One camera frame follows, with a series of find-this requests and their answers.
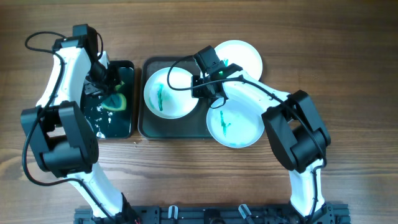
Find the wooden table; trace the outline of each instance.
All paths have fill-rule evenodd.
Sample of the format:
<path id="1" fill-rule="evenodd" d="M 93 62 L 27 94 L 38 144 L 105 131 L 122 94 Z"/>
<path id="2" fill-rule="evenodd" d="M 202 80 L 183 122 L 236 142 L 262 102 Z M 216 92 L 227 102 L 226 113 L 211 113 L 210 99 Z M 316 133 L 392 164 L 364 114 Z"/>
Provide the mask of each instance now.
<path id="1" fill-rule="evenodd" d="M 71 223 L 74 209 L 87 205 L 70 184 L 45 188 L 26 179 L 19 123 L 52 69 L 52 57 L 25 49 L 25 38 L 39 30 L 71 35 L 82 23 L 101 33 L 113 60 L 137 67 L 154 55 L 193 54 L 230 39 L 249 42 L 264 57 L 262 81 L 308 92 L 329 129 L 326 200 L 349 204 L 353 223 L 398 222 L 396 2 L 106 1 L 0 1 L 0 223 Z M 50 48 L 53 40 L 43 36 L 31 44 Z M 214 140 L 150 141 L 137 131 L 129 139 L 100 141 L 99 148 L 99 163 L 132 205 L 289 201 L 288 172 L 266 134 L 242 150 Z M 36 178 L 53 179 L 28 156 Z"/>

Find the green stain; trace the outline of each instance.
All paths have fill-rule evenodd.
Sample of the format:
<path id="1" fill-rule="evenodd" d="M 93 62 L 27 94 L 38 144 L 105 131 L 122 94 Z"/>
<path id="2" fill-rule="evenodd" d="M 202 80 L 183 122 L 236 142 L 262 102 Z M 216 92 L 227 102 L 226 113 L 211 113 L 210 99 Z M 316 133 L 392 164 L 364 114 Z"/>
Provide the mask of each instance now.
<path id="1" fill-rule="evenodd" d="M 220 111 L 220 116 L 221 116 L 221 127 L 223 127 L 223 134 L 224 134 L 224 137 L 226 137 L 226 128 L 228 128 L 228 127 L 231 125 L 231 123 L 226 124 L 226 123 L 224 122 L 223 111 Z"/>
<path id="2" fill-rule="evenodd" d="M 150 99 L 150 97 L 149 97 L 148 100 L 149 100 L 149 105 L 150 105 L 150 107 L 153 108 L 153 109 L 155 109 L 155 106 L 154 106 L 154 104 L 152 103 L 152 100 Z"/>
<path id="3" fill-rule="evenodd" d="M 159 90 L 157 90 L 157 102 L 159 104 L 159 110 L 163 111 L 163 96 L 162 96 L 162 90 L 163 90 L 164 85 L 160 84 L 159 85 Z"/>

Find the white bowl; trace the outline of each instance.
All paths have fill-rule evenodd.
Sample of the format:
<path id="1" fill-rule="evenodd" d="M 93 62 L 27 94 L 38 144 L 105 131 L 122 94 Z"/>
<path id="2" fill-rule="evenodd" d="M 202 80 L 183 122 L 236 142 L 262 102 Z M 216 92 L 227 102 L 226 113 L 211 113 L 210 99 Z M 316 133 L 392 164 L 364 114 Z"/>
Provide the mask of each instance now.
<path id="1" fill-rule="evenodd" d="M 226 66 L 235 63 L 247 71 L 255 80 L 260 80 L 262 60 L 259 52 L 250 44 L 242 40 L 229 40 L 215 48 L 217 56 Z"/>
<path id="2" fill-rule="evenodd" d="M 149 77 L 144 88 L 144 101 L 149 110 L 165 119 L 181 118 L 191 112 L 198 103 L 191 90 L 172 90 L 167 84 L 170 68 L 163 68 Z M 170 84 L 175 88 L 191 87 L 192 74 L 174 67 L 170 74 Z"/>
<path id="3" fill-rule="evenodd" d="M 217 99 L 211 107 L 220 106 L 223 101 L 222 98 Z M 220 108 L 210 108 L 206 123 L 215 140 L 232 148 L 250 146 L 264 132 L 261 116 L 234 100 L 226 100 L 225 105 Z"/>

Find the black tray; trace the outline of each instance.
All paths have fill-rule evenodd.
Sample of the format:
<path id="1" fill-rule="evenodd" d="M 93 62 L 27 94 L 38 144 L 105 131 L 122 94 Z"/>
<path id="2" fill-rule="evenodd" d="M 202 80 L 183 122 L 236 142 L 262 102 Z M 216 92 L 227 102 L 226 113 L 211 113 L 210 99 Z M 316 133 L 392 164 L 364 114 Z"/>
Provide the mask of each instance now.
<path id="1" fill-rule="evenodd" d="M 164 119 L 152 113 L 144 102 L 144 87 L 149 77 L 162 68 L 170 67 L 180 57 L 152 57 L 142 67 L 138 131 L 148 139 L 211 138 L 207 130 L 206 114 L 210 107 L 207 99 L 199 99 L 196 107 L 187 115 L 177 119 Z M 180 62 L 192 75 L 200 75 L 194 59 Z"/>
<path id="2" fill-rule="evenodd" d="M 84 102 L 84 114 L 90 122 L 94 133 L 99 139 L 128 138 L 134 131 L 134 64 L 130 61 L 110 61 L 111 65 L 119 67 L 119 74 L 124 85 L 118 92 L 126 97 L 126 109 L 124 111 L 108 111 L 101 107 L 102 98 L 86 98 Z"/>

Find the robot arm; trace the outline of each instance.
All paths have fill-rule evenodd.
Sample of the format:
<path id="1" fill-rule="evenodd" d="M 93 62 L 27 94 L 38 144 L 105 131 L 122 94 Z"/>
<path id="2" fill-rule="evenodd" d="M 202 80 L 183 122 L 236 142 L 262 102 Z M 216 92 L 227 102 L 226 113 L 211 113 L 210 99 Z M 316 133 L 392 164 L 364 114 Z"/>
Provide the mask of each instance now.
<path id="1" fill-rule="evenodd" d="M 211 84 L 206 88 L 193 90 L 193 96 L 232 99 L 261 115 L 274 155 L 289 170 L 292 206 L 303 218 L 311 214 L 314 200 L 314 213 L 321 209 L 325 200 L 321 193 L 320 170 L 315 168 L 321 167 L 324 162 L 323 155 L 330 144 L 330 136 L 310 97 L 301 90 L 290 94 L 270 88 L 251 78 L 237 65 L 225 67 L 210 46 L 195 54 L 194 58 L 202 73 L 209 75 L 202 80 L 194 80 L 193 87 Z M 304 124 L 291 130 L 289 122 L 294 117 L 286 107 L 294 110 Z M 322 152 L 311 140 L 304 126 L 314 136 Z"/>
<path id="2" fill-rule="evenodd" d="M 134 223 L 137 216 L 131 206 L 97 162 L 98 142 L 80 107 L 85 96 L 112 93 L 120 83 L 118 70 L 109 67 L 106 52 L 99 54 L 97 33 L 87 24 L 74 26 L 72 37 L 57 39 L 53 51 L 65 62 L 63 73 L 60 73 L 61 61 L 54 55 L 54 66 L 45 93 L 35 108 L 21 114 L 21 125 L 28 135 L 38 114 L 45 110 L 44 105 L 61 76 L 56 97 L 33 130 L 29 144 L 34 157 L 44 172 L 52 172 L 55 177 L 65 180 L 81 181 L 69 183 L 90 204 L 95 219 L 111 217 L 118 223 L 125 223 L 129 218 L 130 223 Z M 47 133 L 54 131 L 55 127 L 63 127 L 65 135 L 50 137 Z"/>

